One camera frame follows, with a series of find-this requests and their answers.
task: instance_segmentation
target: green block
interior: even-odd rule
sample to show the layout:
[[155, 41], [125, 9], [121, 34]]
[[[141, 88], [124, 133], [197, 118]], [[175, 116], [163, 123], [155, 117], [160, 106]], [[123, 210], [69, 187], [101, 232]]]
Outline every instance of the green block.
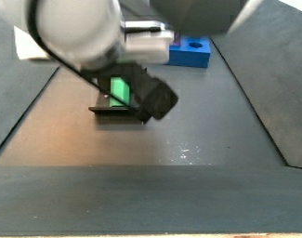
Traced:
[[[129, 87], [121, 78], [111, 79], [111, 93], [129, 104]], [[115, 99], [109, 99], [109, 107], [123, 107], [123, 104]]]

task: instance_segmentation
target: blue foam block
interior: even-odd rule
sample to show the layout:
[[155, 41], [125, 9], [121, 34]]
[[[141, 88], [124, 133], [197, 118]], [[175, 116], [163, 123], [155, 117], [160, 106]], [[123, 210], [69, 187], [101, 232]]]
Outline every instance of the blue foam block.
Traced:
[[207, 68], [209, 59], [209, 44], [207, 37], [181, 36], [180, 45], [169, 46], [167, 65]]

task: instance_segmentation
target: gray panel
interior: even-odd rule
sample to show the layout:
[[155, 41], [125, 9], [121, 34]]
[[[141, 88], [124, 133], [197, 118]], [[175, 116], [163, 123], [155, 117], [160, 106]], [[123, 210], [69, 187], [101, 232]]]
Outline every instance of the gray panel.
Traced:
[[151, 5], [184, 35], [227, 32], [247, 0], [151, 0]]
[[220, 55], [208, 69], [152, 65], [179, 104], [145, 126], [103, 125], [97, 92], [60, 70], [0, 152], [0, 165], [283, 165]]
[[0, 235], [302, 232], [302, 170], [0, 168]]
[[239, 28], [212, 39], [288, 164], [302, 167], [302, 12], [262, 1]]
[[55, 69], [16, 59], [12, 29], [0, 20], [0, 144]]

